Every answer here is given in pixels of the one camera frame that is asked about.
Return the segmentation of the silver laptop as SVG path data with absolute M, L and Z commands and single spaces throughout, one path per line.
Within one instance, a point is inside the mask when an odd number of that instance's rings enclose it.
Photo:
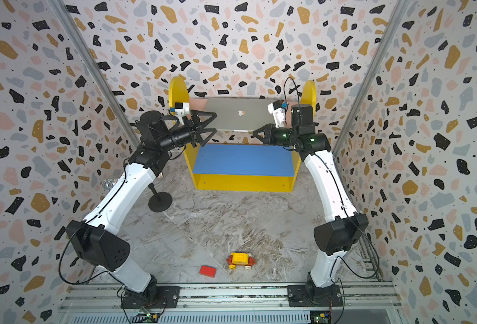
M 253 132 L 266 124 L 273 124 L 274 118 L 268 112 L 268 105 L 275 99 L 232 99 L 210 98 L 196 110 L 216 113 L 217 118 L 210 127 L 222 132 Z

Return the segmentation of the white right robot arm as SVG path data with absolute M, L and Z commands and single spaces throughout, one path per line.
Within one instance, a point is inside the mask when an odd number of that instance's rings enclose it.
M 325 212 L 325 221 L 313 231 L 318 256 L 303 286 L 288 286 L 291 307 L 342 306 L 337 271 L 345 256 L 368 226 L 366 215 L 359 213 L 349 200 L 338 172 L 326 135 L 315 130 L 311 105 L 294 105 L 291 126 L 266 124 L 253 131 L 263 144 L 292 149 L 309 170 Z

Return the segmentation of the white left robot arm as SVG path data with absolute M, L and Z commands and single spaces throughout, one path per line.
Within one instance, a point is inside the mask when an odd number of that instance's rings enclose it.
M 108 195 L 82 221 L 71 221 L 65 231 L 66 244 L 87 263 L 100 267 L 124 287 L 122 309 L 152 306 L 174 308 L 175 302 L 159 292 L 157 279 L 147 273 L 132 257 L 130 243 L 118 236 L 122 224 L 142 192 L 153 190 L 154 180 L 171 161 L 172 150 L 205 146 L 217 131 L 209 125 L 216 119 L 214 112 L 192 110 L 178 119 L 159 111 L 142 114 L 135 126 L 141 142 L 124 166 L 124 173 Z

